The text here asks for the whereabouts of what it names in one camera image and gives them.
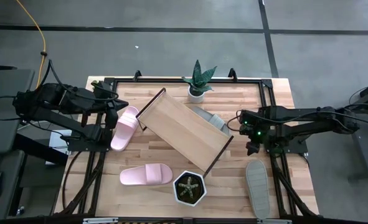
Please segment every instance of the hexagonal pot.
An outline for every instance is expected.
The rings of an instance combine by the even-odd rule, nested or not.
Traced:
[[[190,198],[188,193],[180,195],[185,190],[185,188],[178,186],[178,184],[187,184],[188,177],[191,177],[192,184],[199,184],[197,188],[192,190],[194,196],[193,198]],[[176,201],[192,207],[195,207],[207,194],[203,176],[186,170],[172,183],[172,187],[174,189],[174,196],[176,198]]]

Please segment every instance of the gray slipper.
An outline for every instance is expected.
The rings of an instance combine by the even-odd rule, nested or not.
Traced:
[[[226,123],[223,121],[223,119],[218,117],[218,115],[211,114],[210,112],[205,111],[205,110],[203,110],[202,108],[200,108],[198,106],[193,106],[191,108],[191,110],[193,112],[197,113],[197,115],[201,116],[206,121],[208,121],[210,124],[213,124],[213,126],[218,128],[219,130],[221,130],[226,135],[230,135],[230,131],[229,131]]]
[[[254,214],[259,219],[268,218],[270,215],[268,179],[267,172],[262,161],[252,161],[247,165],[246,180]]]

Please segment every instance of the potted plant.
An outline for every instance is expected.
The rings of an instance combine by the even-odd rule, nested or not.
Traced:
[[[207,71],[202,73],[199,60],[196,60],[192,78],[182,77],[182,79],[189,84],[188,96],[190,102],[192,103],[202,102],[204,98],[204,93],[206,91],[212,90],[211,87],[206,84],[213,77],[216,68],[217,66],[208,69]]]
[[[184,171],[173,183],[176,201],[195,207],[206,195],[203,176],[190,171]]]

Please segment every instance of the butcher block tabletop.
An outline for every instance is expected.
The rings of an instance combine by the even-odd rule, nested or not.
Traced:
[[[104,78],[89,77],[87,89],[92,90],[92,81],[103,81]],[[288,79],[273,78],[271,80],[276,104],[294,108]],[[177,101],[188,107],[199,106],[212,114],[219,115],[225,122],[235,117],[237,110],[256,111],[261,107],[258,85],[211,83],[210,86],[214,91],[206,92],[204,101],[200,104],[192,104],[188,101],[188,85],[186,83],[119,83],[117,92],[119,99],[129,102],[130,106],[135,106],[141,110],[160,89],[166,88],[167,93]],[[265,95],[267,104],[269,104],[267,89]],[[88,122],[94,123],[95,115],[91,116]],[[230,126],[238,129],[239,123],[233,121]],[[249,138],[233,131],[231,134],[234,136],[232,142],[205,178],[207,195],[195,207],[189,207],[175,201],[172,182],[156,186],[125,186],[120,183],[121,171],[151,163],[162,163],[169,166],[173,172],[173,181],[185,170],[201,175],[204,173],[150,129],[142,131],[138,127],[124,151],[109,151],[106,154],[96,216],[255,218],[248,196],[245,168],[250,161],[258,159],[267,168],[270,218],[278,218],[269,155],[261,148],[258,154],[247,156],[245,145]],[[74,154],[69,156],[66,169]],[[88,156],[88,152],[81,153],[68,175],[65,189],[67,204],[74,198],[83,184]],[[297,154],[287,154],[287,161],[293,188],[310,210],[318,213],[313,183],[306,161]],[[286,211],[290,211],[286,190],[282,185],[281,189]],[[86,211],[90,206],[91,199],[92,187],[87,197]],[[54,212],[61,210],[62,188],[59,191]]]

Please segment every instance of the succulent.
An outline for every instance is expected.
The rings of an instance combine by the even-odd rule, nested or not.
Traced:
[[[201,65],[199,63],[199,60],[196,60],[194,72],[192,74],[192,78],[185,78],[181,77],[185,82],[190,84],[192,91],[196,95],[201,95],[206,91],[213,90],[210,86],[206,85],[207,82],[211,80],[211,78],[214,75],[215,69],[217,68],[211,68],[202,73]]]
[[[191,177],[188,177],[188,182],[187,182],[187,184],[178,184],[178,186],[180,186],[180,187],[184,187],[185,188],[185,190],[184,191],[182,191],[179,195],[180,196],[183,196],[186,192],[188,192],[189,193],[189,196],[191,197],[191,198],[194,198],[194,194],[192,193],[192,189],[195,189],[196,187],[198,187],[199,186],[199,184],[191,184],[191,182],[192,182],[192,178]]]

